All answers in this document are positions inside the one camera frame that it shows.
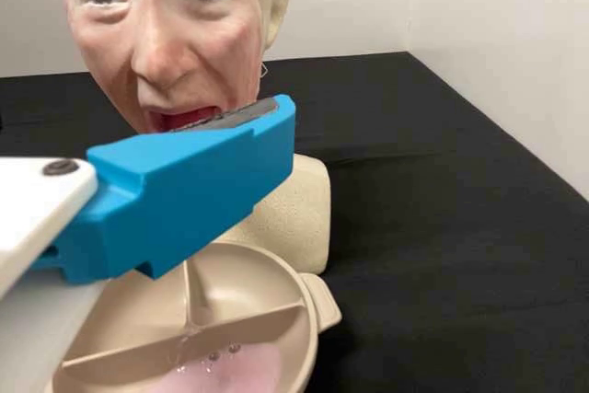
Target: bolt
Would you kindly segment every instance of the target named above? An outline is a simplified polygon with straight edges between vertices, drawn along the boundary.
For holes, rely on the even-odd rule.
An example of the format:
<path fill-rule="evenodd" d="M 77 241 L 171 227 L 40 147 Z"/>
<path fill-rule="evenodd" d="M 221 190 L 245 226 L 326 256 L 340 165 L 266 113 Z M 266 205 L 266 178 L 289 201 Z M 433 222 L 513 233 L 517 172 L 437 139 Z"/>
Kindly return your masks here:
<path fill-rule="evenodd" d="M 43 168 L 43 175 L 48 177 L 55 177 L 60 175 L 71 174 L 77 171 L 80 167 L 74 160 L 57 160 L 52 161 Z"/>

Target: open mouth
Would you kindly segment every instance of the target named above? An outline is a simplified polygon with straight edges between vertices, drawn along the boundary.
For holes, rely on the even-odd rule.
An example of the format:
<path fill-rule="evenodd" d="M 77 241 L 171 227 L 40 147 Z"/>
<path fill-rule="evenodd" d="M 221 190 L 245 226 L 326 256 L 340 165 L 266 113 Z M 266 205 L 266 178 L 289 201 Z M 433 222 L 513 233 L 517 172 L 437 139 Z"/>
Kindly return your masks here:
<path fill-rule="evenodd" d="M 217 106 L 207 106 L 198 110 L 192 110 L 183 114 L 159 114 L 157 115 L 158 130 L 163 133 L 181 130 L 184 127 L 192 126 L 199 121 L 208 120 L 221 113 Z"/>

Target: black cloth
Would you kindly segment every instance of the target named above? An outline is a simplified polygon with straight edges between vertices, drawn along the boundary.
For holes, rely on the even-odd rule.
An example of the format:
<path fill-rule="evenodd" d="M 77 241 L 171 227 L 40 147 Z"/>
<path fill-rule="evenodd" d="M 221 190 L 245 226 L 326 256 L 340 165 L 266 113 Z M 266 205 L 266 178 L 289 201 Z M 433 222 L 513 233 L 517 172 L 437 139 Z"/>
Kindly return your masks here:
<path fill-rule="evenodd" d="M 332 184 L 343 321 L 307 391 L 589 391 L 589 204 L 407 53 L 267 65 Z M 0 155 L 132 133 L 83 74 L 0 80 L 0 107 Z"/>

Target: blue plastic arm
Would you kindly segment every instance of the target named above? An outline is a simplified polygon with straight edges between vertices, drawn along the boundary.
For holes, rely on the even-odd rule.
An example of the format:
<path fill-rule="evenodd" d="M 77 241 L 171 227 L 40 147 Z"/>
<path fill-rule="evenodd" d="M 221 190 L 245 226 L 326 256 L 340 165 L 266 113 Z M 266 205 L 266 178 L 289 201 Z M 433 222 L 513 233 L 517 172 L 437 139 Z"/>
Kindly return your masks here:
<path fill-rule="evenodd" d="M 295 105 L 233 129 L 136 135 L 87 151 L 98 192 L 33 269 L 70 283 L 158 278 L 247 217 L 292 172 Z"/>

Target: white wall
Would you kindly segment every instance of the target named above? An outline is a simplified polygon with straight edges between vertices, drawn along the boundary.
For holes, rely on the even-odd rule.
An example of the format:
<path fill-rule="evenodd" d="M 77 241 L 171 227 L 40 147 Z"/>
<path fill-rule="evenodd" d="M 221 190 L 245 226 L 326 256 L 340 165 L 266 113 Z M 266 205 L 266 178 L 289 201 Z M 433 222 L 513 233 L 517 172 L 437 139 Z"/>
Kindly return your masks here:
<path fill-rule="evenodd" d="M 84 69 L 62 0 L 0 0 L 0 77 Z"/>
<path fill-rule="evenodd" d="M 407 49 L 409 0 L 291 0 L 268 59 Z"/>
<path fill-rule="evenodd" d="M 409 0 L 292 0 L 267 59 L 406 49 Z M 0 0 L 0 77 L 85 71 L 62 0 Z"/>
<path fill-rule="evenodd" d="M 589 199 L 589 0 L 412 0 L 410 49 Z"/>

